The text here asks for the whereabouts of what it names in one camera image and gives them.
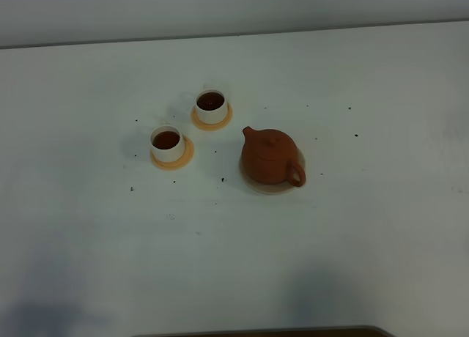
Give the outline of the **far white teacup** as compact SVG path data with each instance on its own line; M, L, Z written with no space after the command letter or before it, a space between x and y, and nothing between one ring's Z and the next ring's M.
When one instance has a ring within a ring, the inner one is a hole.
M228 114L225 94L220 89L205 85L196 96L195 112L199 121L206 125L221 123Z

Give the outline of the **brown clay teapot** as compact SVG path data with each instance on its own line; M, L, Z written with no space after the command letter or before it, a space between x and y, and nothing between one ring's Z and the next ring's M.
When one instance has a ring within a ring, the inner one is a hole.
M284 132L275 129L243 129L244 145L241 160L247 175L263 185L288 182L302 187L306 173L300 165L296 143Z

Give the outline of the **beige round teapot saucer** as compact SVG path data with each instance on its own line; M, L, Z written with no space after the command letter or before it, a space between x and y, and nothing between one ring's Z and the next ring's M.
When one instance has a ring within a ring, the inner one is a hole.
M263 194L280 194L306 184L305 159L294 143L246 141L240 170L246 183Z

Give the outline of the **orange cup coaster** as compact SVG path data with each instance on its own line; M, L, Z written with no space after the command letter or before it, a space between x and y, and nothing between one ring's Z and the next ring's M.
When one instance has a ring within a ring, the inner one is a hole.
M183 140L185 143L185 151L180 159L171 163L164 163L164 162L161 162L160 160L157 160L154 157L152 151L150 151L149 157L153 165L164 171L176 171L188 165L193 158L195 148L194 148L192 140L190 140L189 137L183 136Z
M196 108L193 107L191 111L191 121L192 123L200 130L205 130L205 131L215 131L215 130L220 130L225 128L232 120L232 115L233 115L233 110L232 106L230 103L228 103L228 112L226 117L219 123L214 124L214 125L209 125L203 123L197 116L196 114Z

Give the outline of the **white teacup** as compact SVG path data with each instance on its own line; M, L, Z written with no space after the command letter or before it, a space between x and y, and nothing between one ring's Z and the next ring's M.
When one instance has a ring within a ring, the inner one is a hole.
M195 112L199 121L206 125L221 123L228 114L225 94L220 89L205 85L196 96Z
M154 159L162 163L178 161L185 152L182 133L173 125L161 125L149 135L151 153Z

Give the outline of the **far orange cup coaster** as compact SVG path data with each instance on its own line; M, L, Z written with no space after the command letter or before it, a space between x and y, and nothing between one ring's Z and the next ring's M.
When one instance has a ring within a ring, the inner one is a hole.
M191 121L192 123L200 130L205 130L205 131L215 131L215 130L220 130L225 128L232 120L232 115L233 115L233 110L232 106L230 103L228 103L228 112L226 117L219 123L214 124L214 125L209 125L203 123L197 116L196 114L196 108L193 107L191 111Z

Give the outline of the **near orange cup coaster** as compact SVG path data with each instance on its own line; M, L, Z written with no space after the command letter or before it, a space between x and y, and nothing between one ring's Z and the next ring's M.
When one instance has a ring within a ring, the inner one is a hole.
M153 165L164 171L176 171L188 165L193 158L195 148L194 148L192 140L190 140L189 137L183 136L183 140L185 143L185 151L180 159L171 163L164 163L164 162L161 162L160 160L157 160L154 157L152 151L150 151L149 157Z

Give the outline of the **near white teacup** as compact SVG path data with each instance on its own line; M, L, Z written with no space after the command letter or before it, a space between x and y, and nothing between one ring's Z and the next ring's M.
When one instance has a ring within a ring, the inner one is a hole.
M185 152L182 133L173 125L161 125L149 135L151 153L154 159L162 163L178 161Z

